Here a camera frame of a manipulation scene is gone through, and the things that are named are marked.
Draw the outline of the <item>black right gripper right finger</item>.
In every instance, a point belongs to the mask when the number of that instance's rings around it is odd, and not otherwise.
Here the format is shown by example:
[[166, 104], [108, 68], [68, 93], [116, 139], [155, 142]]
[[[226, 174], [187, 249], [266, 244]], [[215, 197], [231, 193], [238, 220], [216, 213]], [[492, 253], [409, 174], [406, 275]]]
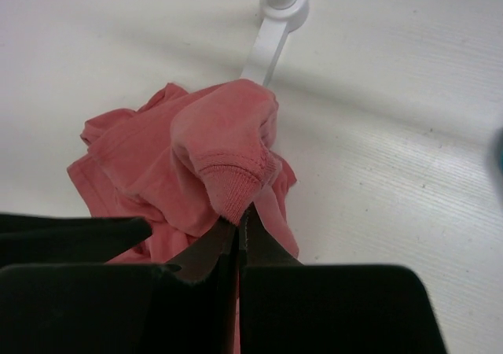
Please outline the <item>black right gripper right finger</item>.
[[304, 265], [255, 206], [239, 230], [242, 353], [445, 353], [428, 293], [392, 264]]

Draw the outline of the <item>red t shirt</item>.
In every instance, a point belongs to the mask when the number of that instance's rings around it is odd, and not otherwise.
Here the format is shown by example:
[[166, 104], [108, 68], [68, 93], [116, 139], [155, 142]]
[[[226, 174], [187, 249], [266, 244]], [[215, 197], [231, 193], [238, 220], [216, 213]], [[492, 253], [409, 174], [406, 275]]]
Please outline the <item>red t shirt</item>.
[[271, 91], [239, 79], [192, 93], [169, 83], [140, 109], [88, 120], [87, 152], [68, 175], [90, 214], [140, 216], [152, 228], [115, 262], [165, 263], [218, 218], [239, 223], [249, 205], [297, 257], [285, 211], [296, 175], [272, 149], [277, 111]]

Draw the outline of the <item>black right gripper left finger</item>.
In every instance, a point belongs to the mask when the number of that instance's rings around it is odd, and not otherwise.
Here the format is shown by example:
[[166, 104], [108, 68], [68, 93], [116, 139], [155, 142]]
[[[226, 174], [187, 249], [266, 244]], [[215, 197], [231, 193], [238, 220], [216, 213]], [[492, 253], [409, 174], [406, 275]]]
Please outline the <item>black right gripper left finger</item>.
[[236, 227], [161, 264], [114, 264], [141, 218], [1, 217], [4, 353], [231, 353]]

